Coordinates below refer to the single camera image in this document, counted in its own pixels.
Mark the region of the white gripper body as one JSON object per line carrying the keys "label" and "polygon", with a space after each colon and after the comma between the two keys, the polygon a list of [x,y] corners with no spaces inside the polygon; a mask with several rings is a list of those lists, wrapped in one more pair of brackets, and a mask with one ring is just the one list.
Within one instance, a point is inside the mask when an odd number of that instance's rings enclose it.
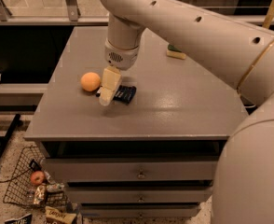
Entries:
{"label": "white gripper body", "polygon": [[137,60],[139,39],[106,39],[105,59],[120,70],[130,69]]}

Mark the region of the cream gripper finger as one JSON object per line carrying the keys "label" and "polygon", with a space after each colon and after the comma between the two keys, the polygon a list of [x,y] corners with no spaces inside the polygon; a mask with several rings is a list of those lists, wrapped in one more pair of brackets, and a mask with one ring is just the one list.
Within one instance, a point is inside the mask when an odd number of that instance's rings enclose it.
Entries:
{"label": "cream gripper finger", "polygon": [[109,65],[103,70],[102,88],[99,97],[101,105],[110,105],[121,81],[121,73],[116,67]]}

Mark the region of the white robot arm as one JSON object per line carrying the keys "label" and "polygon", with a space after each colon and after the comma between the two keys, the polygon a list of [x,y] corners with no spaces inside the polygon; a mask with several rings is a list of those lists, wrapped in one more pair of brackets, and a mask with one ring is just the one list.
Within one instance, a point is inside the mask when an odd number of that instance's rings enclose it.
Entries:
{"label": "white robot arm", "polygon": [[101,0],[105,58],[134,65],[149,29],[257,106],[217,163],[211,224],[274,224],[274,31],[176,0]]}

